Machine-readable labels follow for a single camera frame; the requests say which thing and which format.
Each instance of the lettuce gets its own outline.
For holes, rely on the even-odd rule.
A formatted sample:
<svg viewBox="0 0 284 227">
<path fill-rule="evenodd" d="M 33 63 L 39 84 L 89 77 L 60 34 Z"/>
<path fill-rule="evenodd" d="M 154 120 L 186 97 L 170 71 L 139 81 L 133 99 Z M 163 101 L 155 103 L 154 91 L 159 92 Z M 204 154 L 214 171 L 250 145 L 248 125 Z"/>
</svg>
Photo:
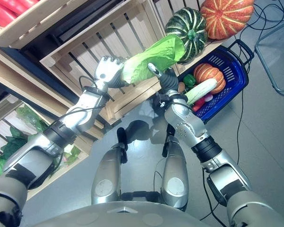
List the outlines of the lettuce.
<svg viewBox="0 0 284 227">
<path fill-rule="evenodd" d="M 153 77 L 147 68 L 148 63 L 153 63 L 159 70 L 163 71 L 181 59 L 185 52 L 182 40 L 176 35 L 168 35 L 157 41 L 143 53 L 139 53 L 124 63 L 122 80 L 127 83 Z"/>
</svg>

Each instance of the orange pumpkin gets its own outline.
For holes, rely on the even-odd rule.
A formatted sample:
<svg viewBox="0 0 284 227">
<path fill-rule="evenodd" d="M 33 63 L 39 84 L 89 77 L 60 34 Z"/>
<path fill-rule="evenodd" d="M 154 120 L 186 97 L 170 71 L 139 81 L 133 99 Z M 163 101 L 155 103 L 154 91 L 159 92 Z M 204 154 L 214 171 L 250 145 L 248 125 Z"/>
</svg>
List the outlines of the orange pumpkin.
<svg viewBox="0 0 284 227">
<path fill-rule="evenodd" d="M 237 34 L 250 19 L 253 4 L 254 0 L 205 0 L 200 11 L 208 37 L 225 39 Z"/>
<path fill-rule="evenodd" d="M 210 92 L 211 94 L 219 93 L 226 85 L 223 73 L 207 63 L 199 64 L 194 70 L 194 76 L 198 84 L 210 78 L 216 79 L 217 86 Z"/>
</svg>

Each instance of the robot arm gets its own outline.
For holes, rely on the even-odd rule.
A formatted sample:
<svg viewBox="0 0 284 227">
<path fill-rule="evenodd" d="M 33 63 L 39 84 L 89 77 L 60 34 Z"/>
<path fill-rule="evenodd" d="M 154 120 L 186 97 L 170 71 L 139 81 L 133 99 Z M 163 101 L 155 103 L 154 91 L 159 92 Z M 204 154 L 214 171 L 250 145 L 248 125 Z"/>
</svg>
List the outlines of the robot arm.
<svg viewBox="0 0 284 227">
<path fill-rule="evenodd" d="M 119 59 L 103 57 L 95 72 L 95 84 L 84 87 L 78 103 L 8 159 L 0 176 L 0 225 L 19 226 L 27 190 L 40 186 L 54 170 L 53 159 L 93 126 L 109 100 L 108 88 L 126 86 L 120 80 L 123 66 Z"/>
<path fill-rule="evenodd" d="M 186 98 L 177 91 L 177 77 L 163 74 L 151 63 L 148 68 L 158 77 L 165 95 L 168 96 L 169 104 L 165 111 L 165 119 L 174 128 L 175 137 L 191 147 L 202 168 L 209 173 L 208 185 L 215 199 L 227 207 L 230 225 L 284 227 L 283 218 L 260 196 L 252 192 L 251 184 L 241 168 L 214 141 L 202 120 L 187 106 Z M 209 91 L 203 89 L 195 100 Z"/>
</svg>

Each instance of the wooden crate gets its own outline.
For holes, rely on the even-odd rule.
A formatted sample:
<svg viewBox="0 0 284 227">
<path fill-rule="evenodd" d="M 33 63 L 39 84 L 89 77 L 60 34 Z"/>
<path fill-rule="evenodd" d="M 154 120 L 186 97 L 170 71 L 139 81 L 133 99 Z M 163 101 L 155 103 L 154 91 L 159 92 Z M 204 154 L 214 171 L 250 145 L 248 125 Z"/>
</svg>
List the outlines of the wooden crate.
<svg viewBox="0 0 284 227">
<path fill-rule="evenodd" d="M 36 129 L 34 129 L 33 127 L 29 127 L 28 125 L 25 124 L 23 120 L 17 117 L 17 113 L 15 110 L 18 107 L 22 107 L 22 106 L 24 106 L 24 103 L 12 95 L 8 95 L 7 97 L 5 97 L 3 100 L 0 101 L 0 148 L 7 143 L 7 140 L 5 137 L 11 136 L 11 133 L 9 130 L 11 125 L 21 130 L 27 135 L 37 133 Z M 35 111 L 35 113 L 37 113 L 46 123 L 50 124 L 53 121 L 52 119 L 48 117 L 44 117 L 43 115 L 38 113 L 36 110 L 34 110 L 32 107 L 30 108 L 33 111 Z M 76 166 L 78 163 L 80 163 L 82 160 L 87 158 L 89 156 L 89 152 L 90 152 L 90 148 L 92 144 L 93 144 L 92 140 L 86 137 L 83 137 L 83 136 L 78 137 L 74 142 L 74 145 L 81 150 L 78 156 L 78 159 L 69 166 L 63 166 L 55 174 L 53 174 L 50 178 L 47 178 L 40 187 L 29 190 L 27 199 L 30 199 L 31 197 L 36 195 L 46 186 L 54 182 L 57 178 L 59 178 L 60 176 L 65 174 L 67 171 L 72 169 L 74 166 Z"/>
<path fill-rule="evenodd" d="M 79 76 L 93 76 L 98 61 L 104 55 L 131 57 L 144 51 L 164 35 L 164 26 L 173 12 L 184 7 L 184 1 L 127 0 L 101 19 L 74 36 L 40 62 L 61 82 L 81 94 Z M 197 8 L 195 0 L 186 5 Z M 222 41 L 208 43 L 195 61 L 174 67 L 176 74 L 184 72 Z M 156 78 L 120 90 L 110 89 L 112 97 L 100 115 L 110 124 L 160 90 Z"/>
<path fill-rule="evenodd" d="M 22 48 L 86 1 L 39 1 L 0 31 L 0 46 Z M 175 11 L 184 6 L 198 9 L 202 2 L 203 0 L 126 0 L 44 57 L 41 63 L 79 96 L 81 94 L 79 76 L 93 76 L 102 56 L 131 57 L 144 51 L 165 35 L 164 26 Z M 203 53 L 192 62 L 184 66 L 175 65 L 176 74 L 179 75 L 189 69 L 222 42 L 207 43 Z M 4 63 L 11 67 L 9 61 L 10 59 Z M 21 67 L 15 67 L 14 64 L 11 68 L 22 76 L 19 72 L 22 71 Z M 73 105 L 32 75 L 24 77 L 33 84 L 37 82 L 38 87 L 41 85 L 45 93 L 66 108 Z M 111 89 L 109 90 L 111 100 L 100 115 L 112 124 L 159 89 L 160 85 L 156 78 L 122 89 Z"/>
<path fill-rule="evenodd" d="M 25 69 L 10 61 L 1 52 L 0 83 L 56 116 L 65 114 L 69 107 L 73 105 L 63 96 L 52 91 L 46 84 L 35 79 Z M 103 137 L 101 131 L 103 127 L 102 123 L 96 121 L 95 126 L 88 131 L 88 134 L 101 139 Z"/>
</svg>

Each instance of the metal frame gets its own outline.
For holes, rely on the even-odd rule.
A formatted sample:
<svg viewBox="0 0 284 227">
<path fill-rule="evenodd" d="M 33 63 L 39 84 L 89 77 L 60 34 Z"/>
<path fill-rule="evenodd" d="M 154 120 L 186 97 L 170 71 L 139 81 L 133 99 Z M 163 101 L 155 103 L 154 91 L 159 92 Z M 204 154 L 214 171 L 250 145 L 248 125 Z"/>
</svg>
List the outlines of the metal frame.
<svg viewBox="0 0 284 227">
<path fill-rule="evenodd" d="M 282 27 L 284 27 L 284 23 L 283 23 L 281 26 L 279 26 L 279 27 L 277 27 L 276 29 L 274 29 L 273 31 L 271 31 L 271 32 L 269 32 L 268 34 L 266 34 L 265 36 L 263 36 L 262 38 L 260 38 L 260 39 L 257 41 L 256 45 L 255 45 L 255 49 L 256 49 L 256 52 L 257 52 L 257 54 L 258 54 L 258 56 L 259 56 L 259 59 L 260 59 L 261 62 L 262 62 L 262 65 L 263 65 L 263 67 L 264 67 L 264 69 L 265 69 L 265 71 L 266 71 L 266 73 L 267 73 L 267 75 L 268 75 L 268 77 L 269 77 L 269 79 L 270 79 L 272 85 L 273 85 L 273 88 L 274 88 L 278 93 L 284 92 L 284 89 L 279 88 L 279 86 L 277 85 L 277 83 L 276 83 L 276 81 L 275 81 L 275 79 L 274 79 L 274 77 L 273 77 L 271 71 L 269 70 L 269 67 L 267 66 L 267 64 L 266 64 L 266 62 L 265 62 L 265 59 L 264 59 L 264 57 L 263 57 L 263 55 L 262 55 L 262 53 L 261 53 L 261 51 L 260 51 L 258 45 L 259 45 L 259 43 L 260 43 L 262 40 L 266 39 L 268 36 L 270 36 L 270 35 L 272 35 L 273 33 L 277 32 L 277 31 L 280 30 Z"/>
</svg>

